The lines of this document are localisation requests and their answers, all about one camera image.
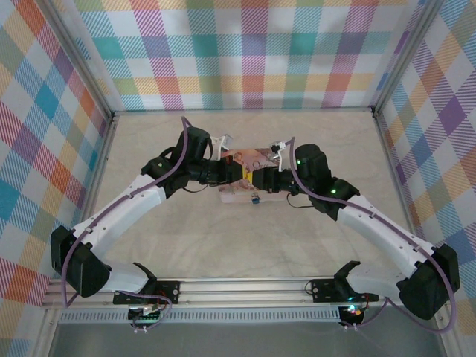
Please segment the illustrated pink storybook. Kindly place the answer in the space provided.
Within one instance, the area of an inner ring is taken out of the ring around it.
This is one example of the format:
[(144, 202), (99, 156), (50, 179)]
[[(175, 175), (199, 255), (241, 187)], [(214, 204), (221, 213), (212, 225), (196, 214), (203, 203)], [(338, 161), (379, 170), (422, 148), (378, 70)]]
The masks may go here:
[[(265, 167), (276, 167), (277, 165), (269, 159), (271, 150), (269, 148), (259, 149), (232, 149), (222, 153), (222, 157), (231, 155), (233, 160), (238, 164), (248, 166), (253, 172)], [(221, 185), (218, 188), (219, 197), (224, 204), (245, 204), (251, 202), (251, 194), (257, 193), (262, 202), (281, 202), (286, 200), (286, 193), (281, 191), (279, 193), (267, 193), (266, 191), (258, 190), (253, 185), (240, 185), (239, 181), (231, 184)]]

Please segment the black controller with lit LED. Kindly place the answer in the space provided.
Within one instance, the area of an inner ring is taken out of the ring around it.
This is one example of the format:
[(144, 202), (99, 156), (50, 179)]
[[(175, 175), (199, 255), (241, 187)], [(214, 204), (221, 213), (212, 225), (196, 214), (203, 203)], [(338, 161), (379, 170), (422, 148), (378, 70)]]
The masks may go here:
[(340, 306), (338, 312), (340, 318), (339, 324), (344, 327), (353, 326), (354, 324), (359, 325), (364, 320), (364, 310), (354, 305)]

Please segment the green circuit board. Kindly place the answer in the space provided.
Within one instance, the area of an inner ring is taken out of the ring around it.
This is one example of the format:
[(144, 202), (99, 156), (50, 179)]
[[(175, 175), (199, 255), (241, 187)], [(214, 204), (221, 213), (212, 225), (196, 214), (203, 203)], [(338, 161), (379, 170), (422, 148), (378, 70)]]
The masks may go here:
[(151, 324), (157, 322), (164, 308), (159, 305), (131, 306), (127, 312), (127, 319), (131, 322)]

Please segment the aluminium frame bar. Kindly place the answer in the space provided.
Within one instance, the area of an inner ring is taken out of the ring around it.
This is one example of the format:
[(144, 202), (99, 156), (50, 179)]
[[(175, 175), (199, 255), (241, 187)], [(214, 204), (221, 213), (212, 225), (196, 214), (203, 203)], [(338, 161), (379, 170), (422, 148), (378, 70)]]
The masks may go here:
[(259, 113), (259, 112), (373, 112), (372, 106), (345, 106), (325, 108), (260, 108), (260, 109), (183, 109), (183, 110), (143, 110), (143, 111), (115, 111), (114, 116), (140, 115), (191, 115), (211, 113)]

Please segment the aluminium mounting rail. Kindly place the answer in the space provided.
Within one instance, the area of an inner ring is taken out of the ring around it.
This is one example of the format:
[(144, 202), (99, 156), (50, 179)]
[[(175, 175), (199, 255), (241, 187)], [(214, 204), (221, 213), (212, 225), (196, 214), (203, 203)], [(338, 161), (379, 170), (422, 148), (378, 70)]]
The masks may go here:
[[(180, 282), (180, 295), (173, 308), (245, 308), (245, 307), (296, 307), (312, 306), (365, 306), (366, 303), (314, 303), (310, 293), (305, 292), (309, 280), (317, 277), (258, 277), (258, 278), (190, 278), (164, 279)], [(52, 280), (41, 307), (62, 309), (60, 280)], [(100, 307), (131, 307), (150, 305), (114, 305), (115, 292), (101, 291), (91, 297), (74, 299), (73, 309)]]

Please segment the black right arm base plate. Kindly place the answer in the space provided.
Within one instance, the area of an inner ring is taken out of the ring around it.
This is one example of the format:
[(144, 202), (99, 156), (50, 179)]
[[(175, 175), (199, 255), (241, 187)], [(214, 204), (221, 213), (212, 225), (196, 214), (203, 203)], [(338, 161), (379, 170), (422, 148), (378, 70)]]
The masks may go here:
[(309, 280), (305, 292), (310, 293), (314, 303), (366, 303), (379, 300), (378, 295), (357, 293), (348, 283), (330, 278)]

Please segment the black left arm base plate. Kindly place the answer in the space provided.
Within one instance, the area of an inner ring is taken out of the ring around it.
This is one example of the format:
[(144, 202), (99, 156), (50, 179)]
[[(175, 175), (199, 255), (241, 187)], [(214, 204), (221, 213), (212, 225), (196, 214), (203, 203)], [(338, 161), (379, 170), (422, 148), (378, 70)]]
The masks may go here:
[(168, 298), (172, 304), (177, 304), (180, 295), (180, 282), (152, 280), (146, 283), (139, 292), (116, 291), (112, 300), (114, 305), (150, 305), (163, 304), (157, 296)]

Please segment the aluminium frame post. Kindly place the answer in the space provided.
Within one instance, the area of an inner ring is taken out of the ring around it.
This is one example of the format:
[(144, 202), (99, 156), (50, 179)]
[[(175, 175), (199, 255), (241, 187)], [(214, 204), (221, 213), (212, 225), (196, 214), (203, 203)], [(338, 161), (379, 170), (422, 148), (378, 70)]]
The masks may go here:
[(444, 1), (425, 0), (422, 5), (417, 6), (419, 10), (418, 16), (411, 16), (408, 23), (410, 29), (404, 30), (399, 44), (396, 46), (398, 52), (393, 55), (395, 60), (390, 62), (390, 70), (385, 73), (385, 79), (382, 81), (380, 89), (377, 90), (378, 96), (375, 103), (371, 106), (371, 112), (375, 120), (380, 116), (383, 108), (390, 100), (398, 82), (413, 59)]
[(96, 79), (90, 71), (85, 57), (81, 54), (74, 37), (66, 27), (60, 13), (56, 10), (51, 0), (34, 0), (36, 5), (42, 11), (47, 23), (51, 26), (54, 34), (57, 36), (64, 52), (67, 54), (72, 65), (77, 70), (85, 87), (89, 90), (92, 99), (97, 104), (99, 110), (111, 121), (114, 118), (114, 112), (106, 101)]

